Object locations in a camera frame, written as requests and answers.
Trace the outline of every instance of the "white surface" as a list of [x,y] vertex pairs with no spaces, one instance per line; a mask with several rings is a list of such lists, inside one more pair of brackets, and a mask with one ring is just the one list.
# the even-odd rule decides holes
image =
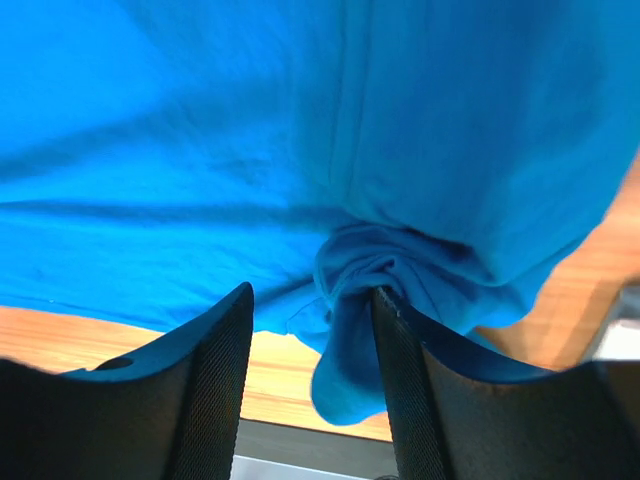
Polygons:
[[593,355],[598,360],[640,360],[640,321],[611,322]]
[[236,455],[231,480],[367,480]]

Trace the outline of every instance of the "wooden surface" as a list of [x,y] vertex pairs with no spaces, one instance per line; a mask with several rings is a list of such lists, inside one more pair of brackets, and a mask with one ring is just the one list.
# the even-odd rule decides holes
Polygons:
[[[575,364],[620,286],[640,275],[640,161],[606,221],[547,282],[535,311],[486,334],[515,358],[551,368]],[[0,355],[54,372],[95,367],[158,334],[124,325],[17,309],[0,309]],[[243,417],[389,439],[384,415],[350,428],[313,411],[309,382],[318,356],[294,338],[254,338]]]

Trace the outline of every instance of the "folded fabric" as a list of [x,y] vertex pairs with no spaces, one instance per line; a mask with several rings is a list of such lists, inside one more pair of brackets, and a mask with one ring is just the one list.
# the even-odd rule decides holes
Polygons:
[[509,325],[600,221],[640,138],[639,17],[3,4],[0,303],[167,331],[250,281],[256,330],[323,353],[318,412],[360,421],[384,409],[368,288]]

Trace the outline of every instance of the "light brown wooden floor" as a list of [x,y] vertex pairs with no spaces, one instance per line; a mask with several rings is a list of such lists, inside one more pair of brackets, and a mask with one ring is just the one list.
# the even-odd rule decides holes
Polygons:
[[[606,221],[560,265],[521,323],[488,332],[510,355],[551,368],[575,364],[617,290],[640,274],[640,159]],[[0,355],[60,372],[94,367],[158,334],[97,320],[0,309]],[[309,382],[317,355],[291,337],[258,334],[243,405],[245,418],[389,439],[384,415],[350,428],[313,411]]]

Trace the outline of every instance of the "sleeve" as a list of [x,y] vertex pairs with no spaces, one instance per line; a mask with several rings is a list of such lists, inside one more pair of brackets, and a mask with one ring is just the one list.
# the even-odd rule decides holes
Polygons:
[[601,221],[640,138],[640,4],[335,0],[327,12],[300,16],[296,55],[314,67],[294,69],[294,148],[362,221],[316,262],[332,330],[312,397],[349,424],[384,409],[370,287],[463,334],[507,326]]

